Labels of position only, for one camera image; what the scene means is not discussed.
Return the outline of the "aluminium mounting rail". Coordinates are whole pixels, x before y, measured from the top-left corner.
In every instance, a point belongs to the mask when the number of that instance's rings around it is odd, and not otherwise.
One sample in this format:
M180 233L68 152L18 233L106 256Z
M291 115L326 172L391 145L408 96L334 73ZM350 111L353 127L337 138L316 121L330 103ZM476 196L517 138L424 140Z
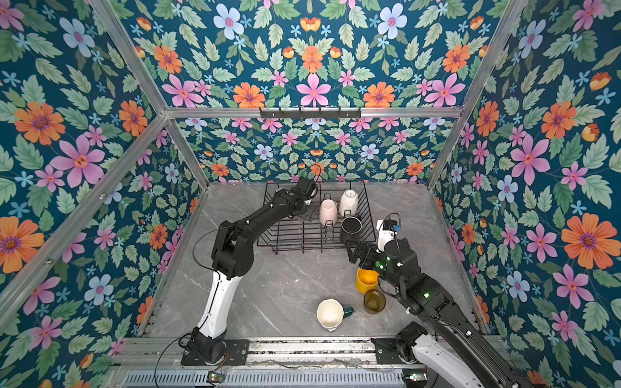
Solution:
M375 346L369 336L253 337L242 367L310 367L375 368ZM183 339L128 339L124 350L112 357L114 366L148 368L181 367Z

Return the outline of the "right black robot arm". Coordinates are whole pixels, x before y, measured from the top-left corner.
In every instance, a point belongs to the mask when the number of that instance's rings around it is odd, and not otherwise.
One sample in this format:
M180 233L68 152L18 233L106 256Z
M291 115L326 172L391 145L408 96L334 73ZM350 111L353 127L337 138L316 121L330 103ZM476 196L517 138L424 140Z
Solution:
M394 299L422 324L411 323L398 336L405 361L427 365L454 387L545 387L521 374L470 323L451 294L424 273L407 239L384 248L373 242L347 242L349 262L378 272L395 288Z

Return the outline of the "black hook rail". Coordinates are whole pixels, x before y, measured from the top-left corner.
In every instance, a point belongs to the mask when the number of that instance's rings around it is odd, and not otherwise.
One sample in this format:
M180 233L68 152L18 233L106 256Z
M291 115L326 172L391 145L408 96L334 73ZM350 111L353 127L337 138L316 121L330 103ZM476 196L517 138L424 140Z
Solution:
M362 117L360 108L260 108L262 119L357 119Z

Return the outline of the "white ceramic mug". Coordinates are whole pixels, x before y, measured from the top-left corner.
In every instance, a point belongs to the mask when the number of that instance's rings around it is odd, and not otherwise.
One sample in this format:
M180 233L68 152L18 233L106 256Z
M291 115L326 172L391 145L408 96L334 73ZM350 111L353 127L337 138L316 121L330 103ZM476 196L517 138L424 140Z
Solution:
M357 213L359 195L352 189L345 190L339 203L339 214L343 217L354 216Z

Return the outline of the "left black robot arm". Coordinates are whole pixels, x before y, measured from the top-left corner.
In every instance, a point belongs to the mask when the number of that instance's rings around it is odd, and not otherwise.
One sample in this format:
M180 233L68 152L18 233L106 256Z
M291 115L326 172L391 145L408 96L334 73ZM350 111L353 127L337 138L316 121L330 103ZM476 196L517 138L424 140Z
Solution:
M291 189L276 191L272 199L239 221L224 221L217 229L213 250L210 295L199 323L184 347L181 364L218 365L226 357L227 319L239 283L254 264L254 244L269 228L285 218L308 212L318 186L301 178Z

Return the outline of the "black mug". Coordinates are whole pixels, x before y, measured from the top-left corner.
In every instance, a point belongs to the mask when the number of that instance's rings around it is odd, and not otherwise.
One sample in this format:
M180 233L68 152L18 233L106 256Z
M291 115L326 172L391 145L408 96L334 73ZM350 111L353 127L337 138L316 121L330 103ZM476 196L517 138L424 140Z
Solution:
M354 216L345 217L341 222L341 242L357 242L361 239L361 236L362 221Z

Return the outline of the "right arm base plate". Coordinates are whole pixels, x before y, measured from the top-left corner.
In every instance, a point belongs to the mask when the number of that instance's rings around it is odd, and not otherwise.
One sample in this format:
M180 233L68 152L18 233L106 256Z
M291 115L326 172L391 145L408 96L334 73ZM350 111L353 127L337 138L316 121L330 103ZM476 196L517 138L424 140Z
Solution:
M395 338L371 338L370 341L375 346L375 358L378 365L412 364L399 354Z

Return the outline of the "dark green mug cream inside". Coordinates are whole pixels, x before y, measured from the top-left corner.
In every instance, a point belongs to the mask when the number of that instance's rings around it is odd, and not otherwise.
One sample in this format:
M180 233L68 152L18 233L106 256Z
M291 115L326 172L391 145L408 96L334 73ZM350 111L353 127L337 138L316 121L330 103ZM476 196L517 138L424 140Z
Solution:
M317 307L316 318L319 324L327 331L333 332L341 325L344 319L354 314L354 308L344 307L336 299L323 300Z

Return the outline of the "amber glass cup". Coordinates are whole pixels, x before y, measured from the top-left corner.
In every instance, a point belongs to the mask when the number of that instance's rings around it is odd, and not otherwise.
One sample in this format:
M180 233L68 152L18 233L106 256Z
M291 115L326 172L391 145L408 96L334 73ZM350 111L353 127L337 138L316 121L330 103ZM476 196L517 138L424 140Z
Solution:
M365 293L363 303L368 314L376 315L386 308L387 300L382 291L372 289Z

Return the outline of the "clear glass cup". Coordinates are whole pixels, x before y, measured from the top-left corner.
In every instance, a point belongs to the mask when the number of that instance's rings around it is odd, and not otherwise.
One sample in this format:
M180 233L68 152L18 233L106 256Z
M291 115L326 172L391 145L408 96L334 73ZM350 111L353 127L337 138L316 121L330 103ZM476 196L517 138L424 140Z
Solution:
M313 222L318 218L318 208L315 205L309 205L306 211L300 215L304 221Z

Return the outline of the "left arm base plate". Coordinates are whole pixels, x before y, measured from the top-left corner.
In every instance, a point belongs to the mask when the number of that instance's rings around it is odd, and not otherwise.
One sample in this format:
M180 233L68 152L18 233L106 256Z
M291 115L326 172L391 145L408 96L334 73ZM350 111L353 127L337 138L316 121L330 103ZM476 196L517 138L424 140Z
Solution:
M191 339L185 346L180 363L183 366L245 365L249 346L247 339L207 341L206 344Z

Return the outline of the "yellow mug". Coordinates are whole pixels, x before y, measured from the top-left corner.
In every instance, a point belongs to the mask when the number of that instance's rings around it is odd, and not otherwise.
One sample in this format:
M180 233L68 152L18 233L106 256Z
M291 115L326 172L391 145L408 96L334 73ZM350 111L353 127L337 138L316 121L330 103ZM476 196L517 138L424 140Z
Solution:
M374 270L359 268L356 272L355 286L361 294L378 288L379 274Z

